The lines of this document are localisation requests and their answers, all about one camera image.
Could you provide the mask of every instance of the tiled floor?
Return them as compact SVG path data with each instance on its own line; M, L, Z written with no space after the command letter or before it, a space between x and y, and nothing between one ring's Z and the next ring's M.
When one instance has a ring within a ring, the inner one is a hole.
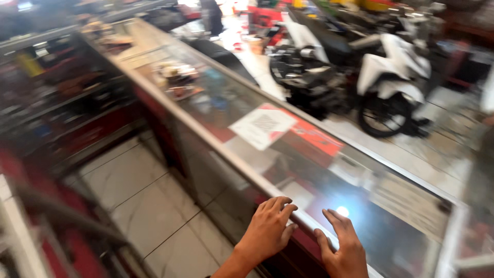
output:
M233 43L239 41L239 36L236 35L236 30L238 30L236 21L238 21L236 18L223 20L223 24L229 27L221 35L223 46L239 58L263 91L280 100L285 100L285 90L275 83L269 73L269 57L253 54L245 42L242 44L241 51L233 49ZM434 121L446 111L446 108L461 101L462 96L458 92L438 88L432 92L429 102L416 111L416 115ZM444 159L429 147L429 145L447 146L449 151L454 151L458 148L458 144L437 134L426 140L411 138L403 134L389 139L376 139L364 133L356 124L356 119L354 111L346 117L331 115L323 121L323 124L331 134L347 143L366 148L446 193L454 197L462 197L473 161L470 157Z
M212 275L233 251L137 138L93 160L80 174L158 277ZM249 275L256 277L254 271Z

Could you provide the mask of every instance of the scooter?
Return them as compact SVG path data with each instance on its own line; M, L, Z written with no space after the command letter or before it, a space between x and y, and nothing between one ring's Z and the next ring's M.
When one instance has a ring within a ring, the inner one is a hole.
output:
M319 101L319 107L327 108L328 112L331 112L332 107L322 104L321 101L323 98L329 98L327 94L334 91L330 85L332 79L326 79L326 87L329 90L326 93L319 92L318 95L314 90L320 91L321 85L311 88L309 86L313 83L304 81L308 79L307 75L324 73L327 77L328 69L316 72L307 69L303 69L305 72L300 71L300 68L303 68L300 63L304 59L319 60L326 64L325 67L333 68L335 78L341 80L342 73L348 78L347 82L343 82L347 85L347 92L351 91L348 88L352 87L350 84L352 79L357 80L357 94L364 100L359 111L359 124L366 133L377 138L390 137L401 132L425 136L426 134L418 132L418 127L428 121L413 120L412 112L425 101L425 95L434 88L430 79L431 64L423 57L433 51L429 49L429 40L420 38L419 35L424 33L423 30L430 32L434 29L430 24L433 21L432 13L442 8L444 8L442 5L433 3L428 9L424 9L425 12L407 15L406 18L401 15L399 21L405 31L400 34L372 34L352 42L324 29L321 23L316 23L306 16L301 17L297 12L284 13L282 17L285 25L295 48L299 49L299 52L293 50L292 52L300 58L293 59L285 71L271 67L273 77L289 89L293 89L294 85L298 89L304 88L304 90L291 90L292 97L287 99L289 102L295 102L294 95L300 93L312 98L319 96L310 103L316 104ZM287 53L287 51L282 53L277 51L272 60L279 61L280 56L286 56ZM316 114L320 118L323 117L321 109Z

